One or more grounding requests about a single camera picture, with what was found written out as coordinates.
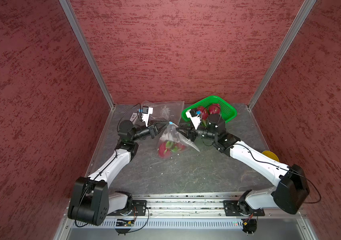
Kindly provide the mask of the clear zip-top bag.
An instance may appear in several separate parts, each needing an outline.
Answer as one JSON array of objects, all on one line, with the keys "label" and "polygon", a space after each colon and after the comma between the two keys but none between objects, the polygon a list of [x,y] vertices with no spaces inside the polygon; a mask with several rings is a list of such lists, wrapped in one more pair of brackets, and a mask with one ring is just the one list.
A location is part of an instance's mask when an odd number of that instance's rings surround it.
[{"label": "clear zip-top bag", "polygon": [[142,102],[142,106],[153,108],[153,113],[149,116],[149,121],[168,121],[179,124],[181,114],[184,109],[184,101]]},{"label": "clear zip-top bag", "polygon": [[[185,138],[183,135],[178,133],[176,128],[178,128],[178,125],[174,124],[173,122],[169,122],[169,125],[165,128],[164,132],[162,133],[162,135],[159,139],[157,149],[159,148],[159,146],[162,142],[170,141],[170,142],[172,142],[172,145],[174,143],[182,143],[183,145],[187,146],[187,148],[182,152],[185,152],[187,149],[194,149],[194,150],[200,152],[199,148],[191,140]],[[177,152],[177,153],[171,152],[172,155],[168,158],[171,158],[173,155],[179,155],[182,152]]]}]

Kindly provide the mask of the dragon fruit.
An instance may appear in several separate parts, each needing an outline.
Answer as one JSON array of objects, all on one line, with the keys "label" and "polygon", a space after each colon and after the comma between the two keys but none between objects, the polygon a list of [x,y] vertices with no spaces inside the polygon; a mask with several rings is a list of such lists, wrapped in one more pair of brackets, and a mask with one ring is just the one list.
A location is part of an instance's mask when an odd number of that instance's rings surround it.
[{"label": "dragon fruit", "polygon": [[206,121],[207,118],[208,118],[208,115],[209,115],[208,110],[205,107],[203,107],[203,106],[197,107],[197,110],[200,111],[201,119]]},{"label": "dragon fruit", "polygon": [[171,153],[172,142],[164,141],[160,144],[158,148],[158,155],[159,157],[166,159],[172,155]]}]

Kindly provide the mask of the dragon fruit bag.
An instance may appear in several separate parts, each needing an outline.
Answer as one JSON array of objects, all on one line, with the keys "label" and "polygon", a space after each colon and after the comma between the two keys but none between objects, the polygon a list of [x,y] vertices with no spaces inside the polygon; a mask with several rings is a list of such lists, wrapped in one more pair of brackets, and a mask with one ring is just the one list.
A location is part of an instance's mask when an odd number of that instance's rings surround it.
[{"label": "dragon fruit bag", "polygon": [[208,112],[210,115],[212,114],[220,114],[221,113],[221,108],[219,104],[211,104],[208,107]]},{"label": "dragon fruit bag", "polygon": [[187,148],[187,146],[183,145],[182,143],[174,143],[172,148],[171,148],[171,151],[173,153],[177,153],[177,152],[184,151],[186,148]]}]

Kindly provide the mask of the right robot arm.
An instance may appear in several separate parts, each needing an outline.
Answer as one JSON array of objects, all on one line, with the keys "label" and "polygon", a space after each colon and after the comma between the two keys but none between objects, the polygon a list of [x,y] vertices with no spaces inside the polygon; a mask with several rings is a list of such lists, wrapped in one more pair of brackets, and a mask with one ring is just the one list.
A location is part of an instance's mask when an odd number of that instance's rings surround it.
[{"label": "right robot arm", "polygon": [[265,177],[271,187],[264,190],[247,190],[237,202],[237,212],[251,216],[259,209],[280,208],[295,215],[308,197],[310,190],[303,169],[298,165],[288,166],[256,151],[239,137],[227,132],[225,120],[219,114],[209,115],[202,126],[201,111],[186,112],[187,122],[177,131],[190,141],[208,139],[222,154],[238,160]]}]

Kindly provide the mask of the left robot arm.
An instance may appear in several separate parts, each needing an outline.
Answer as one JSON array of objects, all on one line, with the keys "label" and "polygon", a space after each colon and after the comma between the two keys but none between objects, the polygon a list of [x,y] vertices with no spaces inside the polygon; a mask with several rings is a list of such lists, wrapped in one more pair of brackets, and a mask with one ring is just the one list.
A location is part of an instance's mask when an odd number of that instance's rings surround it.
[{"label": "left robot arm", "polygon": [[84,225],[99,226],[106,216],[123,211],[129,215],[134,211],[131,194],[115,192],[109,194],[109,186],[120,171],[136,155],[137,140],[155,138],[169,125],[169,122],[152,121],[148,125],[135,125],[130,120],[119,123],[118,143],[111,157],[88,177],[79,177],[75,183],[68,208],[68,218]]}]

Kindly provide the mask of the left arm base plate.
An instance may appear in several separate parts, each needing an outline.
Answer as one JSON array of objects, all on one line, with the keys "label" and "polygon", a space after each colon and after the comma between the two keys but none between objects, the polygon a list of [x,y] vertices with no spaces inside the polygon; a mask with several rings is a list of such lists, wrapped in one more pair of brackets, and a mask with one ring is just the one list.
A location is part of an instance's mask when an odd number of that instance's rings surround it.
[{"label": "left arm base plate", "polygon": [[117,210],[108,214],[108,216],[117,217],[143,217],[147,214],[146,200],[132,200],[128,201],[126,207],[122,210]]}]

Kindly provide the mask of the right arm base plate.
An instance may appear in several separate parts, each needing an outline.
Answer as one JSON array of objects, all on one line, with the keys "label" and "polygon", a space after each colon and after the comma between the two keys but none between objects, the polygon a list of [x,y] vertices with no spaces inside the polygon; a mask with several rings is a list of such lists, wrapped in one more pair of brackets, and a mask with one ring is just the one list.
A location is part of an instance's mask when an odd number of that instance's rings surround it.
[{"label": "right arm base plate", "polygon": [[264,217],[263,209],[252,209],[246,202],[238,201],[223,201],[223,209],[227,217],[243,217],[248,218],[251,215],[254,217]]}]

